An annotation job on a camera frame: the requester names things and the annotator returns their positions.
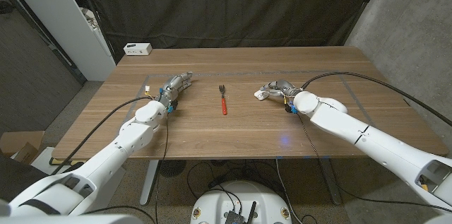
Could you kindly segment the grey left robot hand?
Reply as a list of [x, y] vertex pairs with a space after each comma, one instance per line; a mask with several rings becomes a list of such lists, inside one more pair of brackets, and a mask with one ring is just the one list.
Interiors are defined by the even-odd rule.
[[193, 73], [189, 71], [168, 79], [160, 89], [157, 101], [162, 103], [168, 109], [177, 99], [178, 95], [191, 86], [192, 76]]

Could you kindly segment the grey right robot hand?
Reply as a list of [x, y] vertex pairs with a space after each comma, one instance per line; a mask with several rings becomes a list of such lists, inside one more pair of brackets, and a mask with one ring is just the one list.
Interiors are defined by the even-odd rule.
[[297, 88], [293, 84], [282, 79], [265, 84], [260, 90], [271, 97], [282, 97], [285, 100], [285, 103], [290, 107], [293, 106], [295, 96], [302, 91], [301, 88]]

